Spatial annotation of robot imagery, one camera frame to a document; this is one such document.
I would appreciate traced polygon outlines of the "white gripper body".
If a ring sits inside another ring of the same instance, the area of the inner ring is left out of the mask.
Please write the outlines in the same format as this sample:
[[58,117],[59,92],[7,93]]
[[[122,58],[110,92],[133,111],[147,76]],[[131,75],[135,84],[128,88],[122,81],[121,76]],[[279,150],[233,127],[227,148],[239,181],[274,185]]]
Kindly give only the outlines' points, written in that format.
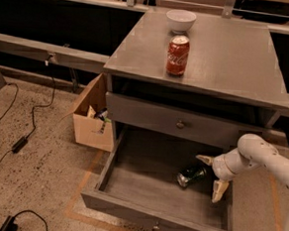
[[222,154],[213,159],[212,170],[218,179],[230,181],[237,175],[234,171],[236,164],[237,158],[234,155]]

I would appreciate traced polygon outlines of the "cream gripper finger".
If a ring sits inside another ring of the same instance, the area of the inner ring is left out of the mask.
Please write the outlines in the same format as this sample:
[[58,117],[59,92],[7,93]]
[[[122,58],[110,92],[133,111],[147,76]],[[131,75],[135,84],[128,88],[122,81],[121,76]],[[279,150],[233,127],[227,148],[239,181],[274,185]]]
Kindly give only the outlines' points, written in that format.
[[229,183],[226,180],[215,180],[213,182],[213,203],[220,201],[221,197],[224,195],[225,191],[228,189]]
[[199,159],[202,163],[211,166],[213,164],[213,158],[210,156],[196,156],[197,159]]

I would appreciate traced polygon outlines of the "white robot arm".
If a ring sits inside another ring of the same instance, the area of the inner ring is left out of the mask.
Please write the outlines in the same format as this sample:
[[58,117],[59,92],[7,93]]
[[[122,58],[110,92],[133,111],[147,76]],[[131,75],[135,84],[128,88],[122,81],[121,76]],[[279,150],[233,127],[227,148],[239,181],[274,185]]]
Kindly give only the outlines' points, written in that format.
[[[242,135],[237,147],[225,154],[217,157],[198,155],[196,158],[210,166],[218,178],[213,182],[213,203],[221,199],[228,189],[228,183],[239,173],[258,167],[265,167],[289,189],[289,160],[256,134]],[[289,231],[289,213],[283,231]]]

